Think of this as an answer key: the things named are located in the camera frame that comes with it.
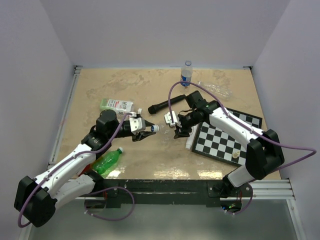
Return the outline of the clear bottle blue cap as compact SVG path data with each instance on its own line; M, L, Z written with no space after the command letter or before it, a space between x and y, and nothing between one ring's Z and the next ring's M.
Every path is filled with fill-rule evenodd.
M168 141L175 135L174 128L169 125L155 124L150 127L150 130L156 133L156 136L162 141Z

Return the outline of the green plastic bottle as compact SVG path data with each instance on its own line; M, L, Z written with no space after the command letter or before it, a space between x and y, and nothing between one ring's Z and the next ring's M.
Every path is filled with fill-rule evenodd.
M101 176L107 176L117 166L120 156L123 153L124 149L122 147L108 152L92 164L92 169Z

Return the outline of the clear plastic bottle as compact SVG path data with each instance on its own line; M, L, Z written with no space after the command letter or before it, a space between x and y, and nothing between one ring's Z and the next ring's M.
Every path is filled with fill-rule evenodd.
M209 83L205 81L199 81L198 85L210 91L220 100L228 101L232 97L232 91L228 88L224 88L220 85Z

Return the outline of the Pepsi bottle blue label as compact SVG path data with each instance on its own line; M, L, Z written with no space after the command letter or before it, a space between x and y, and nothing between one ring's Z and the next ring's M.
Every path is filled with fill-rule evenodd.
M181 68L180 81L181 85L188 87L190 85L193 74L193 66L190 60L186 60L184 66Z

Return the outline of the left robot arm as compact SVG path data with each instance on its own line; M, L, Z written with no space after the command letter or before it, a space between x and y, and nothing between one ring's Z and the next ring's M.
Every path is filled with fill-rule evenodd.
M75 180L72 177L102 156L113 139L131 137L133 142L141 141L153 135L146 130L152 125L135 112L118 120L115 111L102 111L89 133L67 157L36 177L25 176L19 181L14 201L19 212L18 226L27 227L27 223L22 223L22 218L26 218L35 227L41 227L56 210L75 198L86 194L99 196L104 184L97 173L86 173Z

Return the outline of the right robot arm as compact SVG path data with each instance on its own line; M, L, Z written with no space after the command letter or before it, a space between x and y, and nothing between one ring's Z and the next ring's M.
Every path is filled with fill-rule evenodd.
M189 137L193 126L205 122L227 133L246 151L245 164L223 177L220 188L222 197L235 196L242 185L262 180L285 162L279 137L274 130L263 131L249 125L216 100L207 102L197 90L185 99L192 111L186 115L178 114L175 139Z

